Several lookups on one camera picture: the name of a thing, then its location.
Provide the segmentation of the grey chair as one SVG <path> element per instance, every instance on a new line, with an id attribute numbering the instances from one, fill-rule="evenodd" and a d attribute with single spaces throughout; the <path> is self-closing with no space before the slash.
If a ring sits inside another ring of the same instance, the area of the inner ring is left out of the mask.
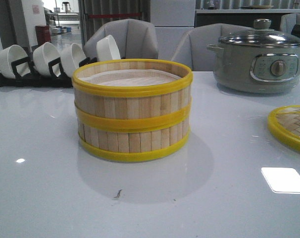
<path id="1" fill-rule="evenodd" d="M 193 71 L 213 71 L 216 54 L 207 49 L 209 44 L 217 44 L 221 36 L 249 29 L 246 26 L 216 23 L 195 27 L 185 32 L 171 58 Z"/>
<path id="2" fill-rule="evenodd" d="M 282 15 L 280 31 L 300 37 L 300 13 Z"/>
<path id="3" fill-rule="evenodd" d="M 112 35 L 123 59 L 157 59 L 158 41 L 152 23 L 123 19 L 104 24 L 83 46 L 87 57 L 95 58 L 96 44 L 104 37 Z"/>

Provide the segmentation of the grey chair left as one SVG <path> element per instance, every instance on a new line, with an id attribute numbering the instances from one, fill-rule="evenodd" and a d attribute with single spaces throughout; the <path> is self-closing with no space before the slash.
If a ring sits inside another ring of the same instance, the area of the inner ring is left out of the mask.
<path id="1" fill-rule="evenodd" d="M 157 59 L 158 41 L 152 23 L 123 19 L 104 24 L 83 46 L 87 57 L 95 58 L 96 44 L 104 37 L 112 35 L 123 59 Z"/>

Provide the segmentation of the white bowl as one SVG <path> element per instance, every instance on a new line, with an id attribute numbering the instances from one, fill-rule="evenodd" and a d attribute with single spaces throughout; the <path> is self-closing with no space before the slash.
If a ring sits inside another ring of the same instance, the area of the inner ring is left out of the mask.
<path id="1" fill-rule="evenodd" d="M 49 62 L 60 57 L 60 53 L 56 47 L 50 43 L 45 42 L 43 45 L 36 48 L 33 52 L 33 61 L 36 70 L 42 76 L 50 77 Z"/>
<path id="2" fill-rule="evenodd" d="M 72 77 L 74 71 L 79 68 L 79 63 L 86 59 L 86 55 L 80 45 L 73 43 L 62 50 L 60 58 L 65 74 Z"/>
<path id="3" fill-rule="evenodd" d="M 98 61 L 119 60 L 121 59 L 119 48 L 112 35 L 99 40 L 96 44 Z"/>
<path id="4" fill-rule="evenodd" d="M 19 45 L 12 45 L 0 51 L 0 72 L 10 79 L 15 79 L 11 63 L 27 57 L 25 50 Z"/>

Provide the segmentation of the bamboo steamer tray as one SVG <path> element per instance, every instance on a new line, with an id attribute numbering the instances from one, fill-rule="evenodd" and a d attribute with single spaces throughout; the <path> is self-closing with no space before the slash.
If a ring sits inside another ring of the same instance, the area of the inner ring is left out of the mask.
<path id="1" fill-rule="evenodd" d="M 189 134 L 189 118 L 168 128 L 136 133 L 102 131 L 78 121 L 81 146 L 94 156 L 118 162 L 166 157 L 181 149 Z"/>
<path id="2" fill-rule="evenodd" d="M 173 82 L 135 87 L 102 86 L 79 77 L 97 73 L 156 69 L 181 77 Z M 104 131 L 145 132 L 168 128 L 188 118 L 191 108 L 191 69 L 181 63 L 156 59 L 120 59 L 91 63 L 72 76 L 78 120 Z"/>

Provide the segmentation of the white bowl far left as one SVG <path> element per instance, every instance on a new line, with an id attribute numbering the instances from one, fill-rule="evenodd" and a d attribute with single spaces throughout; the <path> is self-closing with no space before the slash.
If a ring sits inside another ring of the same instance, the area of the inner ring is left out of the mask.
<path id="1" fill-rule="evenodd" d="M 25 50 L 19 45 L 12 45 L 0 51 L 0 72 L 10 79 L 15 79 L 11 63 L 27 57 Z"/>

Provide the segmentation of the glass pot lid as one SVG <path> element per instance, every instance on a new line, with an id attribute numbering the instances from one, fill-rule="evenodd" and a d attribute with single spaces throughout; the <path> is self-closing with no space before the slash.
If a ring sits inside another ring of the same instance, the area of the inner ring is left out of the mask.
<path id="1" fill-rule="evenodd" d="M 270 19 L 256 19 L 253 28 L 230 33 L 219 38 L 223 44 L 255 47 L 297 48 L 300 38 L 292 34 L 270 28 Z"/>

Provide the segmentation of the dark counter shelf background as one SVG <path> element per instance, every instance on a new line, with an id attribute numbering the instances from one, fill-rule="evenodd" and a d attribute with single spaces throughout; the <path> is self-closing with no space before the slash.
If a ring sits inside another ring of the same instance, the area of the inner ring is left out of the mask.
<path id="1" fill-rule="evenodd" d="M 271 20 L 271 28 L 280 28 L 281 16 L 300 13 L 300 9 L 198 9 L 195 15 L 195 27 L 225 23 L 252 27 L 253 21 L 259 18 Z"/>

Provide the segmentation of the grey chair far right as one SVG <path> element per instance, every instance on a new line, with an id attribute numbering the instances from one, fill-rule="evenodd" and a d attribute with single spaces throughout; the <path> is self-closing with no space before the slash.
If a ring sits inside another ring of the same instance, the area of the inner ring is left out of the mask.
<path id="1" fill-rule="evenodd" d="M 280 31 L 300 37 L 300 13 L 282 15 Z"/>

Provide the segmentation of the red bin background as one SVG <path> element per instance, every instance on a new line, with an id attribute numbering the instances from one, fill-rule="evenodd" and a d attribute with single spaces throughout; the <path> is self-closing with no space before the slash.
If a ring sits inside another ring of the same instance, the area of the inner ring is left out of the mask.
<path id="1" fill-rule="evenodd" d="M 46 42 L 51 42 L 50 28 L 48 25 L 36 25 L 35 31 L 36 31 L 38 46 L 41 46 Z"/>

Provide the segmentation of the grey chair centre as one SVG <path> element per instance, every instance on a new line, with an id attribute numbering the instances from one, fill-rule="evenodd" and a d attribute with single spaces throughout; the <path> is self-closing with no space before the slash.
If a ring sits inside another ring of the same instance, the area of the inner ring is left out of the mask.
<path id="1" fill-rule="evenodd" d="M 216 54 L 207 49 L 209 44 L 217 44 L 221 36 L 249 29 L 246 26 L 216 23 L 195 27 L 185 32 L 171 58 L 193 71 L 213 71 Z"/>

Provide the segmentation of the black dish rack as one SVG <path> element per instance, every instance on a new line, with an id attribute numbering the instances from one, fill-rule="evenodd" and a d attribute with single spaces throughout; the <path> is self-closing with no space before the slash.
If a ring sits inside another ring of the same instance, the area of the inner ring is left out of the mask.
<path id="1" fill-rule="evenodd" d="M 49 76 L 40 75 L 35 69 L 35 64 L 31 60 L 31 57 L 23 50 L 23 57 L 13 61 L 14 78 L 7 78 L 0 72 L 0 87 L 53 87 L 53 88 L 71 88 L 72 79 L 67 76 L 61 64 L 60 57 L 55 57 L 48 62 Z M 18 73 L 18 67 L 26 63 L 30 72 L 21 75 Z"/>

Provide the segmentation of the white cabinet background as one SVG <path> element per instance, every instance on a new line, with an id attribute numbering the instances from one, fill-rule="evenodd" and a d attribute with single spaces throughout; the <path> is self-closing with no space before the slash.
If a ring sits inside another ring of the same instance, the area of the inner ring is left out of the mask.
<path id="1" fill-rule="evenodd" d="M 194 0 L 151 0 L 150 22 L 155 26 L 158 58 L 169 60 L 182 35 L 194 27 Z"/>

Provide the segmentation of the white bowl right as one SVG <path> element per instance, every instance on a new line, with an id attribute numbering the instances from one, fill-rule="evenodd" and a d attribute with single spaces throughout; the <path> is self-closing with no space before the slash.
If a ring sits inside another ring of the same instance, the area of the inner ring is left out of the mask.
<path id="1" fill-rule="evenodd" d="M 99 40 L 96 44 L 98 61 L 119 60 L 121 59 L 119 48 L 112 35 Z"/>

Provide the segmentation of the grey electric cooking pot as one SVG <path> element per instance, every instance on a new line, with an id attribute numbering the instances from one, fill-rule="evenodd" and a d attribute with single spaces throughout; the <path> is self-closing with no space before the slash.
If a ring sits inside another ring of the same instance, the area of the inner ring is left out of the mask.
<path id="1" fill-rule="evenodd" d="M 300 81 L 300 47 L 218 43 L 207 49 L 216 54 L 216 81 L 227 88 L 260 94 L 284 93 Z"/>

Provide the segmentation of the woven bamboo steamer lid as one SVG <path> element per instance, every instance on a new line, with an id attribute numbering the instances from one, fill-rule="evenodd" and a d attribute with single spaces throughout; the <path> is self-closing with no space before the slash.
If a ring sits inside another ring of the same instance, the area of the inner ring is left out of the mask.
<path id="1" fill-rule="evenodd" d="M 281 143 L 300 152 L 300 105 L 272 110 L 267 117 L 267 126 Z"/>

